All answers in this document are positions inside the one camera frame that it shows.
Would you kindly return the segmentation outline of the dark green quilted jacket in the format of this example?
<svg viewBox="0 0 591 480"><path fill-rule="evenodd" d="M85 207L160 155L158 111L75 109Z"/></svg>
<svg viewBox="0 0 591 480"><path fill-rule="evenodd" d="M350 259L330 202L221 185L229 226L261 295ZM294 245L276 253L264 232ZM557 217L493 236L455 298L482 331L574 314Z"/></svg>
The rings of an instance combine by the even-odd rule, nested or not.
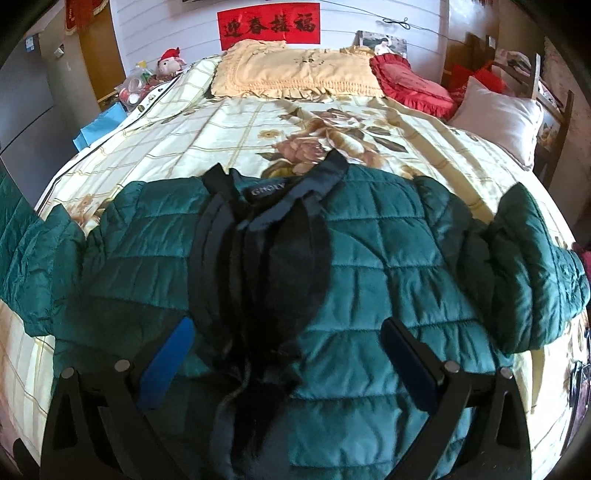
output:
<svg viewBox="0 0 591 480"><path fill-rule="evenodd" d="M1 177L1 298L54 369L150 368L151 416L188 479L381 479L426 416L379 339L400 321L472 373L556 340L590 286L528 189L490 222L436 180L352 165L301 177L133 182L84 233Z"/></svg>

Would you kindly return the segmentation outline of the grey refrigerator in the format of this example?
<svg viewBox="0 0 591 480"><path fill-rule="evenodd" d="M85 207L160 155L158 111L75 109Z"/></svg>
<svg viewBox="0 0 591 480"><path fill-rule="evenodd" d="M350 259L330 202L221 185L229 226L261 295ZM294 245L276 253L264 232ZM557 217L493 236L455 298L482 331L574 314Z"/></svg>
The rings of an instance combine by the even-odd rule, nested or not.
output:
<svg viewBox="0 0 591 480"><path fill-rule="evenodd" d="M76 153L51 93L37 35L22 40L1 67L1 160L36 205Z"/></svg>

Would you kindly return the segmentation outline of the floral cream bed quilt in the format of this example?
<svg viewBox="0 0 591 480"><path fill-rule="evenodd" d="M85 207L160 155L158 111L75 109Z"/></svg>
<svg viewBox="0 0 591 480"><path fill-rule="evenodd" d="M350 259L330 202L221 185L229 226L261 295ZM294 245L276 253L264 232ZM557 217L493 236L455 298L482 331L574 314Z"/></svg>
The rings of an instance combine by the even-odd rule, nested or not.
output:
<svg viewBox="0 0 591 480"><path fill-rule="evenodd" d="M193 63L150 93L115 130L65 164L37 202L42 218L63 204L84 233L131 181L197 176L221 162L243 175L304 173L321 148L345 147L355 163L412 179L433 177L468 203L476 217L492 219L502 194L522 182L541 208L553 241L575 241L548 191L504 148L475 133L386 98L324 95L315 101L256 96L211 97L221 57ZM514 363L528 418L532 479L558 462L571 410L568 377L586 357L586 313L541 350ZM6 449L20 438L35 461L49 408L55 340L26 335L22 320L1 302L1 425Z"/></svg>

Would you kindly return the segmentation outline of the white pillow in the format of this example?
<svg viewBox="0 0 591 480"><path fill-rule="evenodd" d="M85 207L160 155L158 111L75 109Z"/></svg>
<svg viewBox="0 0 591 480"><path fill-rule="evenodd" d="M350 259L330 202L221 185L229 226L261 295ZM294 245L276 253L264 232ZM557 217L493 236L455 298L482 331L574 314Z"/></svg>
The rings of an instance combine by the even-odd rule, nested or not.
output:
<svg viewBox="0 0 591 480"><path fill-rule="evenodd" d="M449 124L497 144L531 171L543 120L537 101L493 92L470 77L464 100Z"/></svg>

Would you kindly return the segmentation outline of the blue paper bag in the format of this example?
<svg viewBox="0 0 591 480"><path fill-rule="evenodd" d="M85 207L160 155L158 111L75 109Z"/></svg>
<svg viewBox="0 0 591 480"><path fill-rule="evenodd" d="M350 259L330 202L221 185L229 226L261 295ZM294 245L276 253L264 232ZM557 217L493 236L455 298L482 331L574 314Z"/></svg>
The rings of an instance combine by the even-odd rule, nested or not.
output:
<svg viewBox="0 0 591 480"><path fill-rule="evenodd" d="M80 152L96 140L115 130L127 117L126 110L120 102L111 105L100 113L91 123L82 127L73 139L74 146Z"/></svg>

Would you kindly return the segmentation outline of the wooden chair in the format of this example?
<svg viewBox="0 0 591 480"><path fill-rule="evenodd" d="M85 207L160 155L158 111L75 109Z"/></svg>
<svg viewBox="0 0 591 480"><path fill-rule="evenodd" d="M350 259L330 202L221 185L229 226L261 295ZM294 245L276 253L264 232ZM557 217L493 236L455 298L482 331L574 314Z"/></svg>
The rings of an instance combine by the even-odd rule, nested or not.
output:
<svg viewBox="0 0 591 480"><path fill-rule="evenodd" d="M570 127L574 93L569 90L565 102L552 92L542 79L542 58L536 53L531 57L518 51L497 49L494 37L480 38L467 34L474 69L484 66L496 68L511 80L518 96L535 100L543 112L543 121L537 136L533 172L541 183L549 188L563 152Z"/></svg>

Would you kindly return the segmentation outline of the red frilled cushion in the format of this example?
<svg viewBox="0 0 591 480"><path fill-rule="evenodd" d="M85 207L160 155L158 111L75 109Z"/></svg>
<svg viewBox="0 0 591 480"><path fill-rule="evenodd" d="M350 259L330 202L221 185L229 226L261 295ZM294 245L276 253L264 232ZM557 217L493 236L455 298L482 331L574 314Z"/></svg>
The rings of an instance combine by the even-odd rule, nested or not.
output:
<svg viewBox="0 0 591 480"><path fill-rule="evenodd" d="M406 107L444 120L457 111L457 103L443 86L415 73L409 61L398 54L370 58L370 70L384 95Z"/></svg>

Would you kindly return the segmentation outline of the plush toy with red hat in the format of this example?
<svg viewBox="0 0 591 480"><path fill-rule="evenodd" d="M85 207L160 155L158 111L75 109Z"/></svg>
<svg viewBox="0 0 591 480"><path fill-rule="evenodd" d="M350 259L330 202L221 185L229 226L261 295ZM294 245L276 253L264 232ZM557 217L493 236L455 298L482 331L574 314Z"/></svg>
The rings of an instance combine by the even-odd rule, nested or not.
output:
<svg viewBox="0 0 591 480"><path fill-rule="evenodd" d="M180 48L167 49L156 63L155 76L158 80L170 80L181 73L186 62L181 58Z"/></svg>

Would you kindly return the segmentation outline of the yellow frilled pillow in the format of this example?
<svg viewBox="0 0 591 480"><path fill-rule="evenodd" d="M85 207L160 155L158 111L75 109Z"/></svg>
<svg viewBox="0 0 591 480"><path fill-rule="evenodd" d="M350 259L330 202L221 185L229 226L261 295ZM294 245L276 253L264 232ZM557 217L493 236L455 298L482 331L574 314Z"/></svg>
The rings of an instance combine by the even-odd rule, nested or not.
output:
<svg viewBox="0 0 591 480"><path fill-rule="evenodd" d="M242 40L221 56L211 84L216 97L315 99L322 95L380 97L367 47L291 48L283 41Z"/></svg>

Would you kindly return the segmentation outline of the framed photo at headboard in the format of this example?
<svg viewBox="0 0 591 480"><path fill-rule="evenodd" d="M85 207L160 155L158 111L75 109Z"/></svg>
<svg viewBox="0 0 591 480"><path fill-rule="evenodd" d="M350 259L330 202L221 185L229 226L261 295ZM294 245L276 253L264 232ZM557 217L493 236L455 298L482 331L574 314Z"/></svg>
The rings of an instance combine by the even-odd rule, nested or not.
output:
<svg viewBox="0 0 591 480"><path fill-rule="evenodd" d="M372 49L376 55L394 54L403 58L408 57L407 41L392 35L360 30L356 33L356 44Z"/></svg>

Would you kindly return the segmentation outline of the red hanging decoration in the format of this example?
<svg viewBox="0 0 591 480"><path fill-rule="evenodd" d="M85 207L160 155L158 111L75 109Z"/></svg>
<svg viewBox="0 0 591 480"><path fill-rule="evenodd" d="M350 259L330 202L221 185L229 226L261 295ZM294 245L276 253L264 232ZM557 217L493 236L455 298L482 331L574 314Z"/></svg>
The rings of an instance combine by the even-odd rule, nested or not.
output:
<svg viewBox="0 0 591 480"><path fill-rule="evenodd" d="M108 0L66 0L65 32L73 34L87 29L108 3Z"/></svg>

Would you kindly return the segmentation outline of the red banner with characters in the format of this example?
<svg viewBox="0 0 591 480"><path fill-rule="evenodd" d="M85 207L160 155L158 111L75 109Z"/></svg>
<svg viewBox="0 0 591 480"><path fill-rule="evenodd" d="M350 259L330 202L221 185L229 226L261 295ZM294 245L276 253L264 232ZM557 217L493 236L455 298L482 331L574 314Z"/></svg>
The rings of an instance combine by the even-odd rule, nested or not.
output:
<svg viewBox="0 0 591 480"><path fill-rule="evenodd" d="M318 2L270 3L223 10L217 13L217 24L222 50L246 39L321 43Z"/></svg>

